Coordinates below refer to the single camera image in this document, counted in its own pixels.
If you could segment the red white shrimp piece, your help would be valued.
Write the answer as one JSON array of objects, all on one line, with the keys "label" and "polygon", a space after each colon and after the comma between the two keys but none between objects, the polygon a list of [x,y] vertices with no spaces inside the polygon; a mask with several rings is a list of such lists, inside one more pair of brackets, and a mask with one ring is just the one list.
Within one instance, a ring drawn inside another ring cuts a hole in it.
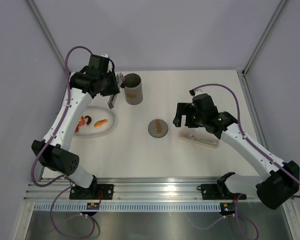
[{"label": "red white shrimp piece", "polygon": [[80,127],[84,126],[85,124],[86,124],[86,120],[83,116],[81,116],[74,132],[77,133],[80,130]]}]

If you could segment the steel serving tongs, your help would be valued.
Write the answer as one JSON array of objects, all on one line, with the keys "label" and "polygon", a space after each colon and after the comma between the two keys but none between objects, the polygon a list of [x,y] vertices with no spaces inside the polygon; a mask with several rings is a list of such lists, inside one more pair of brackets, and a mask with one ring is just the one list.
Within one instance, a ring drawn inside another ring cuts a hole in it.
[{"label": "steel serving tongs", "polygon": [[121,72],[118,73],[115,77],[115,86],[117,88],[115,89],[115,92],[110,95],[109,100],[107,102],[107,105],[110,110],[114,108],[117,96],[121,92],[121,89],[125,88],[125,77]]}]

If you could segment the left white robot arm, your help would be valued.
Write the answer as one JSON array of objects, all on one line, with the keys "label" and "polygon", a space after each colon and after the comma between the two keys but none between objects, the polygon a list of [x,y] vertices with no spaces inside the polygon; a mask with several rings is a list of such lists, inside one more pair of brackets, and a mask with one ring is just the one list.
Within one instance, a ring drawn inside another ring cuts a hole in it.
[{"label": "left white robot arm", "polygon": [[48,133],[31,145],[43,167],[81,187],[80,193],[87,199],[98,194],[98,186],[96,178],[80,165],[79,156],[70,152],[72,138],[92,100],[97,95],[109,97],[107,104],[112,109],[122,83],[123,76],[115,73],[114,62],[108,54],[92,54],[88,65],[70,75],[62,107]]}]

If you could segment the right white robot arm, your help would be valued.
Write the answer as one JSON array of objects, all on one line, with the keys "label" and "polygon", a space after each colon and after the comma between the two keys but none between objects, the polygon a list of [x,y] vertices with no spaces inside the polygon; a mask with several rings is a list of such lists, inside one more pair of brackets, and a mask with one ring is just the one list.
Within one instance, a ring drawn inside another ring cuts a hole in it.
[{"label": "right white robot arm", "polygon": [[199,94],[191,103],[179,102],[173,124],[179,128],[182,117],[188,128],[205,128],[235,149],[258,173],[261,182],[251,193],[269,209],[275,210],[299,191],[300,167],[294,161],[276,157],[240,129],[239,121],[229,112],[219,112],[210,95]]}]

